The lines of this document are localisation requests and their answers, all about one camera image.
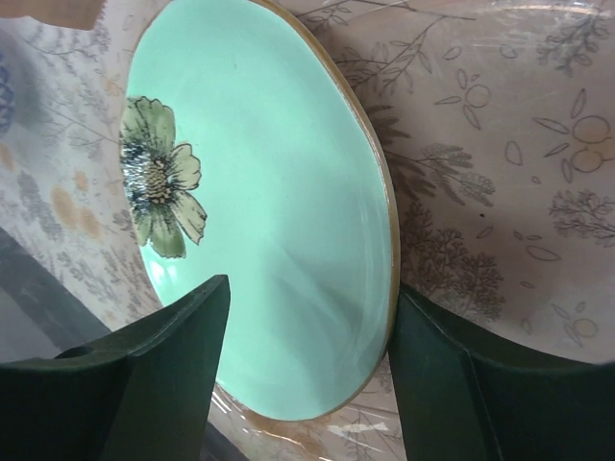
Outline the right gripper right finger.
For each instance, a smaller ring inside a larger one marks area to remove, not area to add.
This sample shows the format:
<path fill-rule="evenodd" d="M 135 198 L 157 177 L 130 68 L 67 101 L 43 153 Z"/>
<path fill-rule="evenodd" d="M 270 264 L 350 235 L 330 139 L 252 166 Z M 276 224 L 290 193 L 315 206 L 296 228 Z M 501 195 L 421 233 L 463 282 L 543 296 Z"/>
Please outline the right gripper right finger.
<path fill-rule="evenodd" d="M 400 289 L 388 348 L 409 460 L 611 460 L 614 365 L 506 340 Z"/>

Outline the mint green flower plate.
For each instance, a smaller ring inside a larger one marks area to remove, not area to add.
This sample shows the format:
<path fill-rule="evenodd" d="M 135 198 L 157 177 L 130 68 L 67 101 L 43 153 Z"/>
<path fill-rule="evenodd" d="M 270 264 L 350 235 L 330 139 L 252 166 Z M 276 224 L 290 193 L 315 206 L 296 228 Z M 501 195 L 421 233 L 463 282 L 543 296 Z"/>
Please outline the mint green flower plate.
<path fill-rule="evenodd" d="M 268 1 L 173 1 L 140 37 L 120 167 L 163 304 L 228 278 L 218 384 L 305 421 L 369 381 L 400 279 L 392 183 L 331 57 Z"/>

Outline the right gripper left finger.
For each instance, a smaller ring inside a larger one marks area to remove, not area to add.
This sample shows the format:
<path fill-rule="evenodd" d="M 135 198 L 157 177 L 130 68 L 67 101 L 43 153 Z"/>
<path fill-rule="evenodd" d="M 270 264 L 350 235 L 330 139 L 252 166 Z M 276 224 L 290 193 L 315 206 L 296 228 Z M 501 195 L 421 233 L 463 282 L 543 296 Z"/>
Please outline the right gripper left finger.
<path fill-rule="evenodd" d="M 230 299 L 216 275 L 96 341 L 3 364 L 2 459 L 198 459 Z"/>

